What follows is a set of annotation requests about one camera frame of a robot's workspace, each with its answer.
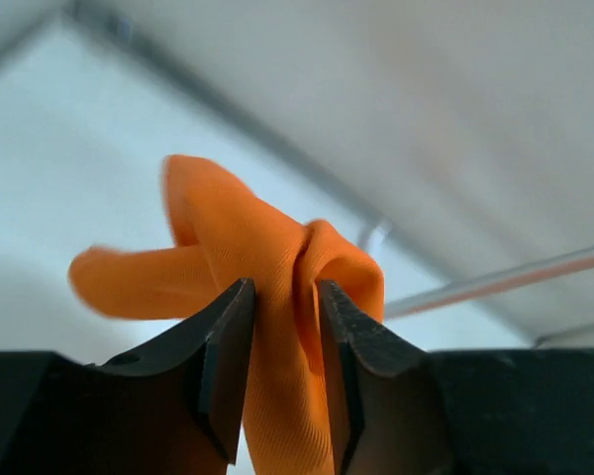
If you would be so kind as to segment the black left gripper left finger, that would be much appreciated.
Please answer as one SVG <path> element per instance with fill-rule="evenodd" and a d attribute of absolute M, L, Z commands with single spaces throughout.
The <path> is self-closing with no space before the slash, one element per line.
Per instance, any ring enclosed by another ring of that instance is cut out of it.
<path fill-rule="evenodd" d="M 255 289 L 208 307 L 101 366 L 55 358 L 46 393 L 51 474 L 224 474 L 237 458 Z"/>

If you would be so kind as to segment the orange trousers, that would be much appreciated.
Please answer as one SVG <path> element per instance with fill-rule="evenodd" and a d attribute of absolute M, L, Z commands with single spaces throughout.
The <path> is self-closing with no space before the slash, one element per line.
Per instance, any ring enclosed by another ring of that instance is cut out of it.
<path fill-rule="evenodd" d="M 173 247 L 91 247 L 69 266 L 76 295 L 113 318 L 174 319 L 194 315 L 236 280 L 252 279 L 258 304 L 244 429 L 253 468 L 332 473 L 318 285 L 337 282 L 381 320 L 380 267 L 331 224 L 293 220 L 208 159 L 169 156 L 163 186 Z"/>

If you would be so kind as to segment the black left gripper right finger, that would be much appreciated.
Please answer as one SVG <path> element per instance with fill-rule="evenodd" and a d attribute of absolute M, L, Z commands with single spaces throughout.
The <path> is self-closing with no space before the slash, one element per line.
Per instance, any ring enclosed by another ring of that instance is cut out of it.
<path fill-rule="evenodd" d="M 337 283 L 321 282 L 319 299 L 335 473 L 451 473 L 428 355 L 361 311 Z"/>

